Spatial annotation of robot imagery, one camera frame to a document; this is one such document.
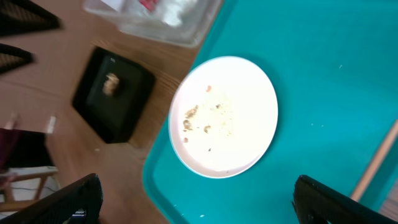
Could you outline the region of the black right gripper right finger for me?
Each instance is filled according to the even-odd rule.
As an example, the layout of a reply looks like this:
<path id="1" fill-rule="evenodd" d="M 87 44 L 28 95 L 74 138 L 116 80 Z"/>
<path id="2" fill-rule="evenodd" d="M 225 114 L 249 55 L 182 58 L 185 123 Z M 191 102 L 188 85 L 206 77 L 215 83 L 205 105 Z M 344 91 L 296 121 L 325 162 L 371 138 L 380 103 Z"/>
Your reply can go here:
<path id="1" fill-rule="evenodd" d="M 307 175 L 298 177 L 293 196 L 300 224 L 397 224 Z"/>

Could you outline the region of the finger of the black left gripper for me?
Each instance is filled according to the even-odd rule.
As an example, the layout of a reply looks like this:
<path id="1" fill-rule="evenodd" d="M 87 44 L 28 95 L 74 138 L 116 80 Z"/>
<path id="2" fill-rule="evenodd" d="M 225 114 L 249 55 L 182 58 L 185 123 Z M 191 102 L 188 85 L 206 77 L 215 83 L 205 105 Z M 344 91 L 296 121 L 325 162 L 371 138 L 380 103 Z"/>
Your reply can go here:
<path id="1" fill-rule="evenodd" d="M 61 28 L 60 19 L 28 0 L 1 0 L 1 37 Z"/>
<path id="2" fill-rule="evenodd" d="M 1 75 L 34 62 L 34 55 L 6 44 L 1 44 Z"/>

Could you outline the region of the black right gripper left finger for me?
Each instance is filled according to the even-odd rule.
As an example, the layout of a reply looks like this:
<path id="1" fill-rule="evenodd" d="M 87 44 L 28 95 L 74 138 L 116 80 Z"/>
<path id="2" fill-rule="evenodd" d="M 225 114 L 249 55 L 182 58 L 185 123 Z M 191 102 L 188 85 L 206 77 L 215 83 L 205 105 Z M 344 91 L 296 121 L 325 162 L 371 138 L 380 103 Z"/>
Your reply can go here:
<path id="1" fill-rule="evenodd" d="M 1 224 L 98 224 L 102 204 L 101 182 L 92 173 L 1 219 Z"/>

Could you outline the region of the brown food scrap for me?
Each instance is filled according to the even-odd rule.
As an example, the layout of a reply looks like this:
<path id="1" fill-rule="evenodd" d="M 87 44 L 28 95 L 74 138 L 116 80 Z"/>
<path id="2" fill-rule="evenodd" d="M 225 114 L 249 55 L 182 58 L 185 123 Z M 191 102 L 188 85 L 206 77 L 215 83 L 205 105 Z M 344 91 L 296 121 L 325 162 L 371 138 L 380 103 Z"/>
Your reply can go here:
<path id="1" fill-rule="evenodd" d="M 103 93 L 107 96 L 112 96 L 115 94 L 116 90 L 118 89 L 120 80 L 113 73 L 107 74 L 106 78 L 107 80 L 104 82 L 103 85 Z"/>

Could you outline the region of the large white plate with crumbs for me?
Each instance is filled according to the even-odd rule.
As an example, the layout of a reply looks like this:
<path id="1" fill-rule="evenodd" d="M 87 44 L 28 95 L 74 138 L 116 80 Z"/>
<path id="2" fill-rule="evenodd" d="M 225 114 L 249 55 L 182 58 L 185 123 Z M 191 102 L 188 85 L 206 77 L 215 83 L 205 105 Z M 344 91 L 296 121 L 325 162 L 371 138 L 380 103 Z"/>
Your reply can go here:
<path id="1" fill-rule="evenodd" d="M 192 69 L 170 105 L 170 142 L 181 163 L 211 179 L 250 169 L 265 154 L 279 116 L 274 87 L 255 63 L 216 57 Z"/>

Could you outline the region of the red snack wrapper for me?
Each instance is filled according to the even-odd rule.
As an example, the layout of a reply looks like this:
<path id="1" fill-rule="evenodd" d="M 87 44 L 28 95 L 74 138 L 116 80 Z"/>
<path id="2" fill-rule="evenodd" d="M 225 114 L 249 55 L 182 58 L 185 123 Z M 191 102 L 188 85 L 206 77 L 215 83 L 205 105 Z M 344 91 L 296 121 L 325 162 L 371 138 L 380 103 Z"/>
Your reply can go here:
<path id="1" fill-rule="evenodd" d="M 156 9 L 158 2 L 159 0 L 139 0 L 139 3 L 142 4 L 150 12 Z"/>

